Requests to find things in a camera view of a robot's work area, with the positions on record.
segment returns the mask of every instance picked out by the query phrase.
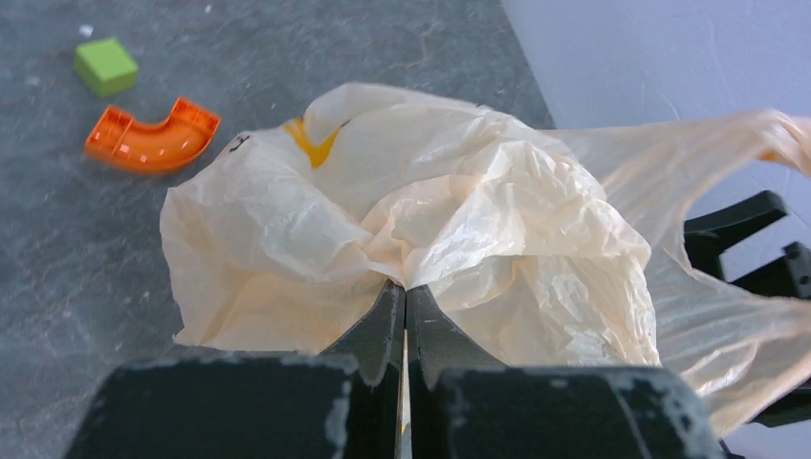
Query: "gray table surface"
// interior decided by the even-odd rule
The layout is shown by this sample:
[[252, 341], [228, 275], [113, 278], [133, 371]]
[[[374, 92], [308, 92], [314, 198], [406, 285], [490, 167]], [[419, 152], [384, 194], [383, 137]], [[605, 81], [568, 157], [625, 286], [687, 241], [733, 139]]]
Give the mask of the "gray table surface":
[[[73, 71], [84, 24], [138, 61], [135, 88], [104, 100], [87, 90]], [[166, 189], [238, 132], [353, 80], [551, 126], [495, 0], [0, 0], [0, 455], [59, 457], [122, 362], [205, 352], [172, 344]], [[108, 103], [157, 121], [178, 96], [223, 119], [196, 164], [144, 178], [82, 155]]]

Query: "yellow logo on bag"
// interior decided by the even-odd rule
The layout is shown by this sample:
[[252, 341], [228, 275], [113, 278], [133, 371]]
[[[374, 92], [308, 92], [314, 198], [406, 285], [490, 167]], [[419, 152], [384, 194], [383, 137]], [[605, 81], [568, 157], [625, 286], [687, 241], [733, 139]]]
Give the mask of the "yellow logo on bag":
[[332, 144], [335, 143], [335, 137], [338, 136], [340, 127], [332, 131], [321, 145], [313, 145], [310, 139], [307, 138], [307, 131], [304, 129], [304, 121], [302, 121], [301, 118], [288, 121], [287, 124], [284, 125], [284, 130], [290, 134], [290, 137], [293, 138], [293, 142], [296, 143], [298, 148], [301, 148], [301, 151], [310, 157], [310, 165], [315, 169], [327, 161], [327, 157], [329, 157]]

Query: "white plastic bag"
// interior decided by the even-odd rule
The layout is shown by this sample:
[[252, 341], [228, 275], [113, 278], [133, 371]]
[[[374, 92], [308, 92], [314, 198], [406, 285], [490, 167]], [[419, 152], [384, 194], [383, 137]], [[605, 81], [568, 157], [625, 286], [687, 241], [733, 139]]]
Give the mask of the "white plastic bag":
[[811, 131], [792, 126], [768, 112], [537, 132], [466, 102], [342, 86], [313, 102], [298, 142], [296, 124], [244, 133], [169, 190], [177, 340], [317, 352], [390, 277], [428, 284], [508, 364], [661, 354], [725, 433], [807, 375], [811, 308], [693, 273], [681, 219], [712, 180], [767, 150], [808, 172], [798, 139]]

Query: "white wall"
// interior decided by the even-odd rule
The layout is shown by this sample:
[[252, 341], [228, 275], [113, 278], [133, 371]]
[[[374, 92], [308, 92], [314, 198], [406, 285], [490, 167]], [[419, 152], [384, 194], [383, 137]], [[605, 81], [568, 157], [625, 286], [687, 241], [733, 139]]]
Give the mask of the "white wall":
[[[756, 108], [811, 116], [811, 2], [504, 0], [559, 128], [716, 117]], [[690, 216], [772, 189], [794, 216], [724, 257], [736, 278], [799, 240], [811, 247], [811, 181], [752, 163]]]

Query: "green cube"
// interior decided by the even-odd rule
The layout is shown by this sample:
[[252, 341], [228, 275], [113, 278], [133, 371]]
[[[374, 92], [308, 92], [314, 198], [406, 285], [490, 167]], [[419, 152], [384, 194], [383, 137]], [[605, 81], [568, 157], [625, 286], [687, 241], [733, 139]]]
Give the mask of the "green cube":
[[138, 74], [138, 64], [115, 38], [79, 45], [74, 68], [100, 98], [131, 88]]

